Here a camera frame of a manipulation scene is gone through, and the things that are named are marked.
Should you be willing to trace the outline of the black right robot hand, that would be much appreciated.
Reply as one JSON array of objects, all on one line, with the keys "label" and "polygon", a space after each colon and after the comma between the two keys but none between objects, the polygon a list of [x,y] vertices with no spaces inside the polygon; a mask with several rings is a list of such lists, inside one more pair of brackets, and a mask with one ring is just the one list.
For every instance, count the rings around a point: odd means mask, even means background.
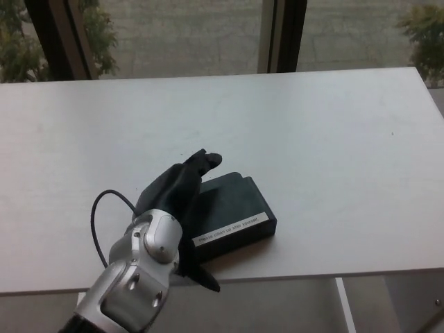
[{"label": "black right robot hand", "polygon": [[220,285],[197,260],[195,245],[189,233],[189,214],[199,196],[202,177],[220,165],[222,160],[218,153],[208,153],[201,149],[183,163],[174,164],[141,193],[132,217],[132,220],[135,220],[151,209],[158,209],[177,219],[182,227],[177,274],[189,277],[197,284],[215,292],[220,291]]}]

